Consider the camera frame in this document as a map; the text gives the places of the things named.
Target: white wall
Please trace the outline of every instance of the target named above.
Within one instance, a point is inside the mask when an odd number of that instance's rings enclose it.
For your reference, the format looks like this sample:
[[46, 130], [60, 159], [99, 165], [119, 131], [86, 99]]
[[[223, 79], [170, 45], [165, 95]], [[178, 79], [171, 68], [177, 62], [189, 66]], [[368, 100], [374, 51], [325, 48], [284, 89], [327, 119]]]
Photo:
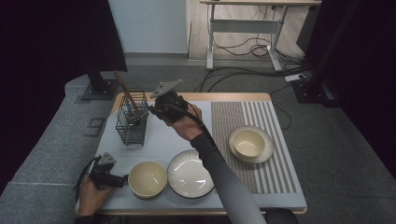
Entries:
[[190, 0], [109, 0], [124, 52], [187, 53]]

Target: hand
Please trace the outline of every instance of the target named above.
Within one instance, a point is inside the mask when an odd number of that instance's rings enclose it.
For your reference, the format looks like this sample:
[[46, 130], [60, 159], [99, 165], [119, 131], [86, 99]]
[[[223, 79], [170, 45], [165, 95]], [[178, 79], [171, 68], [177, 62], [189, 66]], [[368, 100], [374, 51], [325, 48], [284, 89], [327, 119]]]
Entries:
[[[188, 112], [195, 116], [198, 114], [198, 119], [202, 120], [202, 110], [198, 108], [196, 105], [189, 105]], [[192, 119], [187, 116], [184, 116], [182, 119], [176, 121], [175, 123], [166, 122], [166, 125], [172, 126], [176, 133], [186, 139], [187, 141], [191, 141], [195, 136], [202, 133], [201, 127]]]
[[81, 186], [79, 194], [79, 209], [78, 216], [92, 216], [96, 210], [102, 206], [107, 196], [114, 190], [114, 188], [108, 188], [99, 190], [88, 177], [84, 176], [84, 183]]

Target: striped mat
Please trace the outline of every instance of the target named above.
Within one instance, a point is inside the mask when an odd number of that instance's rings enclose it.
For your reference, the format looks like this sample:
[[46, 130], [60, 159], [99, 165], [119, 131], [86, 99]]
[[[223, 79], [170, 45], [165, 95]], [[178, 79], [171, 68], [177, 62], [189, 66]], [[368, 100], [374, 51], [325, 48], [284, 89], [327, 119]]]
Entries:
[[[251, 193], [294, 193], [301, 188], [270, 101], [211, 102], [211, 110], [213, 138], [227, 164]], [[238, 160], [231, 152], [229, 134], [242, 125], [259, 127], [272, 137], [275, 150], [268, 161], [247, 163]]]

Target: metal wire basket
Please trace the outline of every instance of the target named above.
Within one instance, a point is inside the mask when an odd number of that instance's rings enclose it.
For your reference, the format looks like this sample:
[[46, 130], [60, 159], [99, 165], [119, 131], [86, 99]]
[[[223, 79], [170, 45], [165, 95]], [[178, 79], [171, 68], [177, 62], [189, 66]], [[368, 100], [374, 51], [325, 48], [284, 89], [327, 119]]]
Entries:
[[116, 130], [122, 143], [126, 146], [131, 144], [141, 144], [143, 146], [145, 144], [149, 105], [146, 94], [142, 89], [128, 90], [134, 102], [131, 102], [128, 97], [122, 96], [117, 114]]

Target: power strip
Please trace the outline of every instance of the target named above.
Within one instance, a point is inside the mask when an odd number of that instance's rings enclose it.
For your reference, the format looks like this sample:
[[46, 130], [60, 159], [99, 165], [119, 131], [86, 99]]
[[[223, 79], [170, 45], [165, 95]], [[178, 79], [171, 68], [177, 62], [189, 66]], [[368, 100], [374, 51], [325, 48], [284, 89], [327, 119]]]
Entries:
[[291, 82], [291, 81], [295, 81], [295, 80], [303, 80], [303, 79], [305, 79], [305, 76], [303, 74], [296, 74], [296, 75], [291, 75], [291, 76], [285, 77], [286, 82]]

